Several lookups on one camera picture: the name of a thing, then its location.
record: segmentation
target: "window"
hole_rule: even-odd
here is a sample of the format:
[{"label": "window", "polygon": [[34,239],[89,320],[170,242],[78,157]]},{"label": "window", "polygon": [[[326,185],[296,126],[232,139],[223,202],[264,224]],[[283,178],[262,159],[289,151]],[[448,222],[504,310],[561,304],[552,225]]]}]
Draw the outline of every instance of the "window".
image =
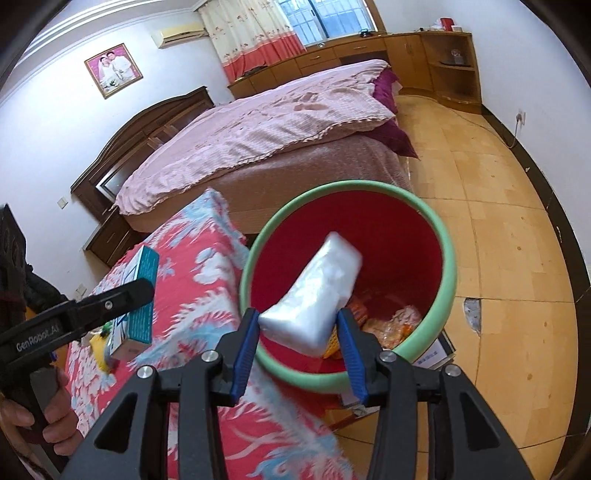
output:
[{"label": "window", "polygon": [[279,4],[304,45],[375,29],[363,0],[279,0]]}]

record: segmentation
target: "metal screw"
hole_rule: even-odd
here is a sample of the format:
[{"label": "metal screw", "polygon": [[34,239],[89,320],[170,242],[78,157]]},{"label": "metal screw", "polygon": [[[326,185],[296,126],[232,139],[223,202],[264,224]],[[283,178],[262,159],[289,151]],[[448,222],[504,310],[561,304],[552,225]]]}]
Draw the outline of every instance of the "metal screw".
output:
[{"label": "metal screw", "polygon": [[379,359],[382,362],[391,364],[396,360],[396,354],[392,350],[384,350],[382,353],[379,354]]},{"label": "metal screw", "polygon": [[215,350],[206,350],[201,354],[201,360],[204,362],[214,362],[220,357],[220,354],[217,353]]},{"label": "metal screw", "polygon": [[445,373],[450,377],[459,377],[462,374],[462,369],[457,365],[448,365],[445,367]]},{"label": "metal screw", "polygon": [[140,367],[138,370],[138,377],[140,378],[149,378],[154,373],[154,369],[149,365],[144,365]]}]

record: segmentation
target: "teal box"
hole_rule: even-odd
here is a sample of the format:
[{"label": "teal box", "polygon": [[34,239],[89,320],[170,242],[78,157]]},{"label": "teal box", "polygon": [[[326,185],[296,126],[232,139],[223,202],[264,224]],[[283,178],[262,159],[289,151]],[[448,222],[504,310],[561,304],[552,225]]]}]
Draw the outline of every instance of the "teal box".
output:
[{"label": "teal box", "polygon": [[[156,286],[160,256],[143,245],[125,267],[121,284],[146,278]],[[154,302],[115,319],[111,343],[111,357],[129,362],[152,344]]]}]

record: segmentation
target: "picture frame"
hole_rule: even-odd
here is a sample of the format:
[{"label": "picture frame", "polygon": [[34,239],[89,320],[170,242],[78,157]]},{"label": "picture frame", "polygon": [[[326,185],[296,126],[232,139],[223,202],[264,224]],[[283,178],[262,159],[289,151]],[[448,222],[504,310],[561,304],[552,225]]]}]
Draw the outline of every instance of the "picture frame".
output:
[{"label": "picture frame", "polygon": [[105,99],[144,78],[124,43],[93,55],[84,64]]}]

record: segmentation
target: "air conditioner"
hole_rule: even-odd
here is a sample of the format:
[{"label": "air conditioner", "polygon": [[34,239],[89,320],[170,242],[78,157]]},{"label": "air conditioner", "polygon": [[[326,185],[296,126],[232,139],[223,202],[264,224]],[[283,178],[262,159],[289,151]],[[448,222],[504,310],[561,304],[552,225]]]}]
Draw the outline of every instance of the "air conditioner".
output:
[{"label": "air conditioner", "polygon": [[163,28],[152,34],[158,48],[168,47],[195,38],[207,37],[208,33],[202,23],[179,25],[178,27]]}]

